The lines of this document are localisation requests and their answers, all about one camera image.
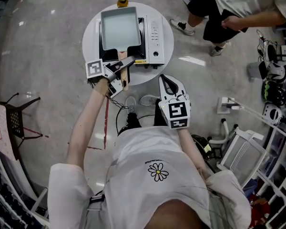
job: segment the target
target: round white table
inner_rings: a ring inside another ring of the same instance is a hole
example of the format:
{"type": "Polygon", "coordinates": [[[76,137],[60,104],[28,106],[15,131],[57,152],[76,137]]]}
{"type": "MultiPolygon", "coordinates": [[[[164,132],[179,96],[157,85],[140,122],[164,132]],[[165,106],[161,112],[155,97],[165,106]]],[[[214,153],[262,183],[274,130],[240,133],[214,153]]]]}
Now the round white table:
{"type": "MultiPolygon", "coordinates": [[[[130,82],[129,85],[139,85],[142,83],[145,83],[152,78],[156,77],[164,68],[167,66],[168,62],[171,59],[171,56],[173,54],[174,50],[174,36],[172,32],[172,28],[169,24],[169,22],[166,20],[166,18],[157,10],[153,9],[150,6],[147,6],[142,3],[138,2],[130,2],[129,7],[136,7],[137,9],[137,15],[140,17],[140,15],[157,15],[157,16],[162,16],[163,18],[163,34],[164,34],[164,61],[165,64],[162,66],[158,66],[157,69],[154,69],[153,67],[148,67],[145,69],[142,66],[131,66],[129,68],[130,71],[130,82]]],[[[105,10],[113,10],[116,9],[117,5],[111,5],[107,7],[105,10]]],[[[84,55],[85,61],[93,61],[97,60],[93,58],[93,50],[94,50],[94,45],[93,45],[93,37],[95,36],[94,33],[94,25],[97,20],[101,19],[101,12],[99,12],[88,24],[83,39],[82,39],[82,53],[84,55]]]]}

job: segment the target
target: hand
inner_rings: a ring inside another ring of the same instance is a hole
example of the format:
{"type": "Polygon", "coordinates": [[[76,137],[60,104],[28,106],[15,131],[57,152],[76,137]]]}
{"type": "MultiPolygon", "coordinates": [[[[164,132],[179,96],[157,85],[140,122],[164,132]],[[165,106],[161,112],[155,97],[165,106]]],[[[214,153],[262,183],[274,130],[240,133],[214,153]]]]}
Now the hand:
{"type": "Polygon", "coordinates": [[[94,90],[96,90],[98,93],[102,94],[103,96],[106,96],[108,93],[108,80],[105,78],[101,78],[99,82],[94,87],[94,90]]]}
{"type": "Polygon", "coordinates": [[[227,27],[231,28],[234,31],[240,31],[243,28],[245,28],[245,26],[243,25],[243,20],[242,18],[239,18],[237,16],[229,16],[228,18],[226,18],[225,20],[223,20],[221,22],[222,27],[224,27],[225,29],[227,27]]]}

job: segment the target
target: black shorts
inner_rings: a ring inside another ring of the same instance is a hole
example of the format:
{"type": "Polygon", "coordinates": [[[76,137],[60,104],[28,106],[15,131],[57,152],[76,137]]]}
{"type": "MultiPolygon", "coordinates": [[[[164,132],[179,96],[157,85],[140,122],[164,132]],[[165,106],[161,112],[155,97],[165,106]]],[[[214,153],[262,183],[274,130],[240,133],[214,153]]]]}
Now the black shorts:
{"type": "Polygon", "coordinates": [[[223,18],[215,0],[191,0],[187,7],[193,15],[198,17],[209,16],[209,21],[204,29],[204,39],[207,41],[222,43],[239,33],[239,31],[230,28],[225,29],[221,26],[223,18]]]}

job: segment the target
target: control panel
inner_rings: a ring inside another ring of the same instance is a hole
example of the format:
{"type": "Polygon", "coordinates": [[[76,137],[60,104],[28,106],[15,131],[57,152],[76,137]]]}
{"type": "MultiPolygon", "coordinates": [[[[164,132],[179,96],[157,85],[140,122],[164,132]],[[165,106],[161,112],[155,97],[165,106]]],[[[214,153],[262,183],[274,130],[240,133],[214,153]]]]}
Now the control panel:
{"type": "Polygon", "coordinates": [[[147,16],[149,64],[164,64],[162,16],[147,16]]]}

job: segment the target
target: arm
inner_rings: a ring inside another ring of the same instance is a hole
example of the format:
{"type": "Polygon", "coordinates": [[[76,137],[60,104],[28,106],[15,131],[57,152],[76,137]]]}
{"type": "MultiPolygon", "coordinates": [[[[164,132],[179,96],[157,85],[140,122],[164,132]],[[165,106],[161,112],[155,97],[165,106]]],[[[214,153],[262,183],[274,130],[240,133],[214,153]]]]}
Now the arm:
{"type": "Polygon", "coordinates": [[[178,129],[177,132],[182,150],[189,156],[197,170],[201,170],[203,177],[207,179],[210,175],[206,170],[204,158],[194,143],[191,134],[187,129],[178,129]]]}
{"type": "Polygon", "coordinates": [[[88,103],[72,130],[66,164],[84,168],[85,152],[90,141],[96,118],[108,91],[108,81],[101,79],[92,91],[88,103]]]}
{"type": "Polygon", "coordinates": [[[222,21],[223,27],[229,27],[234,31],[239,31],[247,27],[271,27],[281,25],[286,22],[285,17],[279,10],[264,11],[244,18],[229,16],[222,21]]]}

